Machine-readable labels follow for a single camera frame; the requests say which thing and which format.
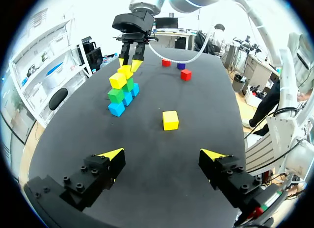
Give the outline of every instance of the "red block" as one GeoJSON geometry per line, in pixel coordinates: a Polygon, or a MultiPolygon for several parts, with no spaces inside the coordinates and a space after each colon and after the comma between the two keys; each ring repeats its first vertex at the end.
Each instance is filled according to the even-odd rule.
{"type": "Polygon", "coordinates": [[[189,81],[192,78],[192,72],[190,70],[181,71],[181,79],[189,81]]]}
{"type": "Polygon", "coordinates": [[[169,67],[169,66],[171,65],[171,62],[170,62],[169,60],[164,60],[164,59],[162,59],[162,60],[161,60],[161,65],[162,65],[163,67],[169,67]]]}

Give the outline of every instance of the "green block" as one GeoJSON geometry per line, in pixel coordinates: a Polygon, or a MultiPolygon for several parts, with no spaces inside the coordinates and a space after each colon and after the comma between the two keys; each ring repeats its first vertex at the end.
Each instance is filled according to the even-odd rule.
{"type": "Polygon", "coordinates": [[[108,92],[108,96],[111,103],[119,104],[124,98],[123,90],[112,88],[110,92],[108,92]]]}
{"type": "Polygon", "coordinates": [[[124,85],[122,89],[124,92],[130,92],[133,89],[133,87],[134,87],[134,81],[133,81],[133,78],[131,77],[127,80],[127,84],[124,85]]]}

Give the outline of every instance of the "dark blue block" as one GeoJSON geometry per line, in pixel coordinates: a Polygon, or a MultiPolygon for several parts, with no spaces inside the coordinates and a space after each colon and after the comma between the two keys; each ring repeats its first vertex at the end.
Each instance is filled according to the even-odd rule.
{"type": "Polygon", "coordinates": [[[108,105],[108,109],[112,115],[117,117],[120,117],[121,114],[126,110],[123,102],[120,102],[119,104],[111,103],[110,105],[108,105]]]}
{"type": "Polygon", "coordinates": [[[132,93],[131,92],[123,92],[123,93],[124,93],[124,99],[122,100],[122,102],[125,106],[129,106],[129,104],[133,100],[132,93]]]}
{"type": "Polygon", "coordinates": [[[177,64],[177,68],[179,69],[179,70],[184,70],[185,69],[185,64],[177,64]]]}
{"type": "Polygon", "coordinates": [[[134,83],[134,87],[131,90],[131,93],[132,93],[133,97],[137,96],[137,94],[139,93],[139,85],[138,85],[138,83],[134,83]]]}

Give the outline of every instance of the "person in white shirt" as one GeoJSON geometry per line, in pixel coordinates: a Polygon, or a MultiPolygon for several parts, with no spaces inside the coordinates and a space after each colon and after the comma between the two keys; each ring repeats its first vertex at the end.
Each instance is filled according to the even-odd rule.
{"type": "MultiPolygon", "coordinates": [[[[296,84],[299,90],[298,101],[308,100],[314,87],[314,52],[310,41],[308,35],[289,34],[288,48],[291,51],[294,63],[296,84]]],[[[242,120],[243,126],[253,129],[279,103],[279,98],[280,83],[278,80],[259,104],[254,117],[250,120],[242,120]]],[[[254,134],[264,136],[268,132],[269,129],[266,124],[254,134]]]]}
{"type": "Polygon", "coordinates": [[[209,34],[209,41],[214,47],[215,55],[222,56],[225,53],[225,27],[222,24],[216,24],[215,30],[209,34]]]}

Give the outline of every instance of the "black tabletop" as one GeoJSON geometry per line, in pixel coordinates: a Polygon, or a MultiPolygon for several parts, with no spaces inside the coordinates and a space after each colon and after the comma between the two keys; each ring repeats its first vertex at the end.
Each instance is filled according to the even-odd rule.
{"type": "MultiPolygon", "coordinates": [[[[194,51],[158,49],[166,57],[188,60],[194,51]]],[[[198,166],[201,148],[234,154],[245,149],[239,108],[218,57],[202,54],[186,67],[192,80],[180,79],[176,64],[146,49],[134,74],[140,93],[120,118],[107,109],[108,78],[119,68],[108,64],[83,84],[58,110],[44,131],[29,178],[62,178],[77,171],[88,155],[125,149],[126,165],[116,183],[84,213],[118,227],[229,228],[233,208],[214,191],[198,166]],[[162,112],[176,110],[178,130],[164,131],[162,112]]]]}

